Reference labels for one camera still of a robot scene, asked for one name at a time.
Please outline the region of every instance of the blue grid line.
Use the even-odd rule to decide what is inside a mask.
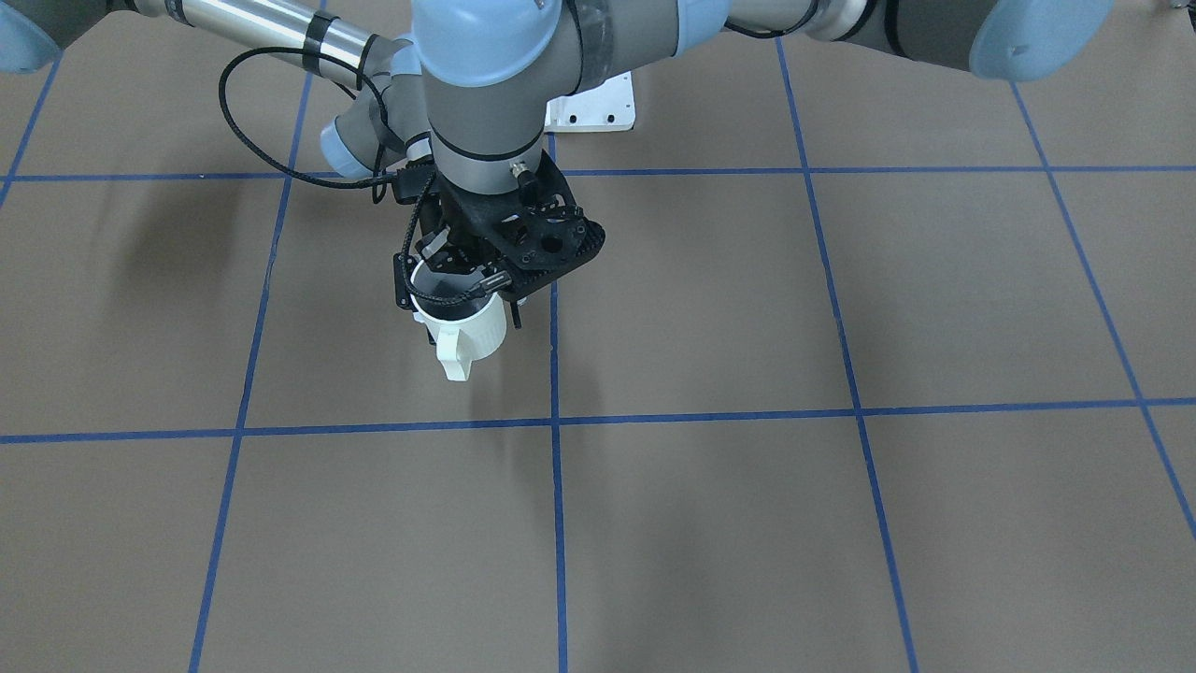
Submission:
[[[1051,165],[1052,172],[1194,172],[1196,165],[1174,166],[1056,166]]]
[[[838,344],[843,353],[843,371],[847,375],[847,386],[852,393],[852,410],[855,417],[855,427],[860,435],[860,446],[864,451],[864,463],[868,472],[868,487],[872,490],[872,502],[877,510],[877,525],[880,530],[880,542],[884,546],[885,563],[889,567],[889,581],[892,585],[893,602],[897,608],[897,619],[901,623],[902,640],[905,643],[905,657],[910,673],[919,673],[917,651],[914,647],[914,635],[909,625],[909,616],[905,610],[905,595],[902,591],[901,574],[897,569],[897,555],[893,551],[892,537],[889,532],[889,518],[885,514],[884,497],[880,492],[880,479],[877,476],[877,466],[872,455],[872,442],[868,440],[868,428],[864,417],[864,408],[860,404],[860,390],[855,380],[855,368],[852,365],[852,351],[847,341],[847,328],[843,324],[843,311],[838,302],[838,292],[835,289],[835,273],[830,263],[830,253],[826,249],[826,237],[823,232],[822,214],[818,209],[818,198],[814,194],[813,173],[810,171],[810,160],[806,154],[805,136],[801,133],[801,116],[798,114],[797,97],[793,93],[793,80],[789,78],[789,67],[785,59],[785,45],[777,38],[776,56],[781,63],[781,78],[785,81],[785,93],[789,103],[789,116],[793,120],[793,135],[798,143],[798,155],[801,158],[803,177],[806,183],[806,195],[810,198],[810,214],[813,218],[814,234],[818,238],[818,255],[822,257],[823,271],[826,275],[826,292],[830,295],[831,311],[835,314],[835,324],[838,329]]]
[[[569,169],[566,177],[643,177],[653,175],[798,175],[800,167],[660,167],[660,169]]]
[[[59,433],[51,435],[0,435],[2,445],[66,445],[71,442],[136,442],[144,440],[231,439],[232,429],[138,430],[133,433]]]
[[[324,1],[321,1],[321,8],[324,8]],[[291,155],[287,159],[287,166],[289,167],[294,167],[299,155],[299,139],[307,111],[307,99],[311,96],[311,82],[312,75],[307,74],[304,78],[303,94],[299,97],[299,110],[295,114],[294,131],[291,137]],[[279,240],[282,238],[282,227],[286,222],[287,206],[289,204],[291,186],[293,183],[293,178],[287,176],[282,182],[282,195],[279,197],[279,210],[274,221],[274,237],[270,240],[270,256],[266,263],[266,277],[262,280],[262,295],[258,300],[257,320],[254,325],[254,339],[249,350],[249,362],[245,366],[245,386],[242,392],[240,408],[237,412],[237,428],[234,429],[232,447],[228,451],[228,467],[225,472],[224,490],[220,494],[220,509],[216,514],[216,526],[212,538],[212,553],[208,558],[208,573],[203,582],[203,598],[200,601],[200,614],[195,624],[195,641],[191,644],[189,673],[199,673],[200,659],[203,655],[203,640],[207,636],[212,595],[215,591],[216,573],[220,568],[220,552],[224,547],[225,526],[228,522],[228,507],[232,502],[232,489],[237,479],[237,465],[240,461],[240,446],[244,438],[245,420],[249,416],[249,399],[254,392],[254,375],[257,372],[257,356],[262,347],[266,312],[270,301],[270,280],[274,274],[274,262],[279,256]]]
[[[386,433],[445,433],[452,430],[492,430],[507,428],[548,428],[550,418],[512,418],[496,421],[443,421],[415,423],[367,423],[360,426],[295,426],[245,428],[245,438],[294,438],[309,435],[378,435]]]
[[[549,152],[555,152],[556,139],[549,135]],[[811,166],[814,175],[873,175],[873,173],[951,173],[951,172],[1044,172],[1042,166]],[[1196,172],[1196,165],[1174,166],[1051,166],[1055,172]],[[756,167],[659,167],[659,169],[568,169],[567,177],[631,177],[631,176],[684,176],[684,175],[801,175],[799,166]],[[313,171],[307,175],[324,179],[337,179],[334,171]],[[13,175],[7,182],[167,182],[201,179],[283,179],[280,172],[130,172],[130,173],[75,173],[75,175]]]
[[[1163,436],[1159,435],[1159,429],[1154,424],[1154,416],[1151,415],[1151,408],[1146,404],[1146,397],[1142,394],[1142,387],[1139,385],[1137,375],[1134,374],[1134,367],[1129,362],[1129,354],[1125,351],[1125,345],[1122,343],[1121,334],[1118,334],[1117,325],[1113,323],[1112,312],[1110,312],[1109,304],[1105,301],[1104,292],[1100,290],[1100,285],[1097,282],[1097,275],[1088,261],[1088,255],[1084,250],[1084,243],[1080,240],[1079,230],[1075,228],[1075,221],[1072,219],[1072,210],[1067,207],[1067,201],[1063,198],[1063,191],[1060,189],[1058,181],[1055,178],[1055,172],[1046,158],[1046,151],[1043,148],[1042,139],[1038,136],[1035,122],[1030,117],[1030,109],[1026,106],[1026,102],[1021,97],[1021,90],[1018,88],[1017,84],[1011,85],[1011,88],[1013,91],[1013,97],[1018,100],[1018,108],[1021,110],[1021,116],[1026,122],[1026,128],[1030,130],[1030,137],[1035,142],[1035,149],[1038,151],[1038,158],[1042,159],[1043,169],[1046,171],[1046,178],[1050,181],[1051,190],[1055,192],[1055,201],[1058,203],[1060,212],[1063,214],[1063,222],[1067,225],[1068,234],[1072,237],[1072,244],[1075,246],[1075,252],[1080,257],[1080,264],[1084,267],[1084,274],[1087,276],[1088,285],[1092,288],[1092,294],[1097,299],[1097,305],[1100,307],[1100,314],[1104,317],[1105,326],[1109,329],[1109,336],[1117,350],[1117,357],[1121,359],[1122,368],[1125,371],[1125,378],[1129,380],[1130,388],[1134,391],[1134,399],[1142,412],[1142,420],[1146,421],[1147,430],[1151,433],[1151,440],[1154,442],[1154,448],[1159,454],[1159,460],[1163,463],[1163,469],[1167,475],[1167,481],[1171,482],[1171,489],[1174,491],[1176,500],[1179,503],[1179,510],[1188,521],[1188,530],[1191,533],[1192,539],[1196,539],[1196,516],[1192,516],[1192,508],[1188,502],[1188,495],[1184,492],[1184,488],[1179,483],[1179,477],[1176,475],[1174,466],[1171,464],[1171,457],[1167,454],[1167,447],[1164,445]]]
[[[1149,408],[1188,408],[1196,406],[1196,398],[1154,398],[1147,399]]]
[[[59,66],[61,65],[62,57],[60,56],[50,66],[50,72],[45,75],[45,81],[42,84],[42,91],[37,94],[33,110],[29,114],[29,122],[25,123],[25,133],[22,134],[20,143],[17,145],[17,153],[13,154],[12,164],[8,165],[8,172],[5,173],[4,185],[0,185],[0,208],[4,207],[4,202],[8,198],[8,190],[12,188],[17,171],[20,169],[20,160],[25,158],[25,149],[29,148],[29,140],[33,136],[37,117],[42,115],[42,106],[45,105],[45,98],[50,94],[50,87],[54,86],[54,79],[59,75]]]
[[[884,172],[1042,172],[1042,166],[824,166],[811,167],[814,175]]]
[[[803,411],[744,411],[714,414],[645,414],[628,416],[574,416],[561,420],[561,426],[636,426],[664,423],[719,423],[745,421],[797,421],[807,418],[852,418],[854,410],[803,410]]]
[[[559,288],[553,282],[549,307],[549,378],[553,428],[553,520],[556,540],[556,657],[557,671],[569,673],[569,612],[565,557],[565,473],[561,466],[561,341]]]
[[[1149,408],[1196,408],[1196,398],[1146,399]],[[865,417],[883,416],[948,416],[975,414],[1024,414],[1043,411],[1080,411],[1102,409],[1137,409],[1137,400],[1068,400],[1058,403],[995,403],[977,405],[940,405],[910,408],[862,408]],[[556,422],[562,428],[592,426],[636,426],[669,423],[736,423],[752,421],[803,421],[817,418],[853,418],[854,409],[744,411],[710,414],[645,414],[624,416],[562,416]],[[370,435],[389,433],[446,433],[512,428],[551,428],[553,418],[512,418],[494,421],[443,421],[413,423],[365,423],[356,426],[277,426],[245,428],[213,428],[197,430],[134,430],[128,433],[65,433],[47,435],[0,435],[0,446],[65,445],[72,442],[134,442],[142,440],[195,440],[242,438],[294,438],[318,435]]]
[[[129,172],[79,175],[17,175],[13,182],[158,182],[190,179],[283,179],[281,172]]]
[[[860,412],[866,417],[881,416],[945,416],[969,414],[1025,414],[1036,411],[1078,411],[1100,409],[1137,409],[1137,400],[1091,400],[1066,403],[1026,403],[988,405],[942,405],[922,408],[872,408]]]

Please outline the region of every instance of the floor tile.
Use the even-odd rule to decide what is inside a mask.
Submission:
[[[1131,397],[1044,176],[814,184],[865,406]]]
[[[136,44],[132,67],[129,44]],[[244,47],[118,12],[67,50],[22,161],[25,175],[270,172],[225,124],[216,82]],[[261,56],[230,80],[245,133],[286,161],[304,73]]]
[[[559,134],[567,169],[756,167],[799,164],[770,41],[721,35],[635,71],[635,128]]]
[[[562,414],[852,406],[800,176],[573,186],[608,239],[561,282]]]
[[[1151,416],[1189,507],[1196,504],[1196,406],[1154,408]]]
[[[18,183],[0,434],[231,428],[281,181]]]
[[[0,448],[5,671],[184,671],[228,440]]]
[[[25,127],[29,124],[29,116],[37,104],[37,97],[42,93],[49,72],[50,67],[47,66],[35,74],[0,75],[0,96],[4,96],[4,106],[0,108],[0,170],[5,173],[17,155],[20,140],[25,135]]]
[[[1039,165],[1003,81],[800,35],[785,50],[813,166]]]
[[[206,671],[556,669],[544,429],[246,440]]]
[[[395,305],[410,208],[297,184],[270,288],[250,426],[543,418],[548,292],[523,307],[468,384],[445,379],[425,328]]]
[[[1191,668],[1196,542],[1137,410],[868,428],[923,671]]]
[[[1057,178],[1143,394],[1196,396],[1196,172]]]
[[[1192,71],[1184,12],[1119,0],[1074,63],[1023,92],[1055,165],[1194,165]]]
[[[570,671],[908,671],[854,421],[561,442]]]

